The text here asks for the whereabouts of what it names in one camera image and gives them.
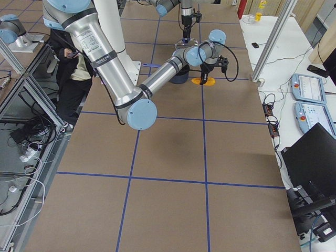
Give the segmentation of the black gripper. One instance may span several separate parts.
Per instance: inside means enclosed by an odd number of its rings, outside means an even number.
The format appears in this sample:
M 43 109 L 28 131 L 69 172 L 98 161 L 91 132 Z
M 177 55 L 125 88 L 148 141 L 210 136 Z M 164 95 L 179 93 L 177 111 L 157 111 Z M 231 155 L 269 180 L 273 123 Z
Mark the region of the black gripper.
M 214 68 L 219 67 L 218 63 L 214 64 L 208 64 L 206 62 L 203 62 L 200 65 L 201 68 L 201 77 L 200 77 L 200 85 L 203 85 L 208 82 L 208 74 L 214 70 Z
M 184 15 L 181 16 L 182 25 L 184 26 L 183 39 L 190 39 L 191 26 L 192 26 L 192 22 L 193 22 L 192 18 L 193 18 L 192 14 L 187 15 L 187 16 L 184 16 Z

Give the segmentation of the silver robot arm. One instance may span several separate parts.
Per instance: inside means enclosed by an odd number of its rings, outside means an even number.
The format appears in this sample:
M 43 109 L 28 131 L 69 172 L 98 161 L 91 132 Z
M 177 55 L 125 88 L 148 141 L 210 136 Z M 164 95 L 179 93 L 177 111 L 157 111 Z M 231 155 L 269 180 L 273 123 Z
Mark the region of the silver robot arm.
M 157 13 L 163 17 L 168 14 L 175 6 L 180 6 L 181 21 L 183 25 L 182 41 L 188 43 L 191 38 L 192 19 L 194 15 L 193 3 L 190 0 L 147 0 L 147 4 L 155 6 Z
M 47 27 L 72 34 L 112 95 L 120 120 L 135 130 L 148 129 L 156 121 L 152 96 L 183 67 L 213 63 L 226 34 L 215 29 L 198 46 L 178 49 L 143 83 L 137 84 L 139 63 L 124 51 L 124 37 L 116 1 L 43 1 Z

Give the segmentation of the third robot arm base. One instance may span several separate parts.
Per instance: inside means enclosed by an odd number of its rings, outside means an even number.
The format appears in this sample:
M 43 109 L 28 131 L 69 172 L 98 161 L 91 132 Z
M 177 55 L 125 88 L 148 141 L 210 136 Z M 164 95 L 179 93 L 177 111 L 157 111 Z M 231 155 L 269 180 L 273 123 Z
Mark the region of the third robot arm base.
M 14 14 L 1 16 L 1 39 L 14 53 L 33 53 L 38 44 L 44 43 L 44 35 L 28 33 Z

